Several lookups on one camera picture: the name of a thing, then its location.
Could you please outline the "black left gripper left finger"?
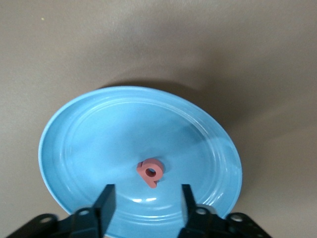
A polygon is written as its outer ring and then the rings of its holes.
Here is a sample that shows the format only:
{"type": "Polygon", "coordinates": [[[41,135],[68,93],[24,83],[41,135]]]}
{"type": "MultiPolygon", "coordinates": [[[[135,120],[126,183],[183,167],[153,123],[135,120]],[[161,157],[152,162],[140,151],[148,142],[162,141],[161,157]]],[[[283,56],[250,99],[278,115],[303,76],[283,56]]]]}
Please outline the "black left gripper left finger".
{"type": "Polygon", "coordinates": [[[91,207],[77,210],[71,219],[72,238],[102,238],[116,209],[115,185],[108,184],[91,207]]]}

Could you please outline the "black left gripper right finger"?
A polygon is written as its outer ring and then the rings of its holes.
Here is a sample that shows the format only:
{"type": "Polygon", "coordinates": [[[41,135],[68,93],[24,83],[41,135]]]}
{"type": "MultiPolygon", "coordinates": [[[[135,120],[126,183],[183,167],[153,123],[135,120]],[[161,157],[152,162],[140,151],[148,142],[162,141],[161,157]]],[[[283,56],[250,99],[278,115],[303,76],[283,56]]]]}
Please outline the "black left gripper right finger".
{"type": "Polygon", "coordinates": [[[183,184],[182,212],[185,226],[180,230],[179,238],[223,238],[223,220],[216,210],[208,205],[199,205],[194,199],[190,185],[183,184]]]}

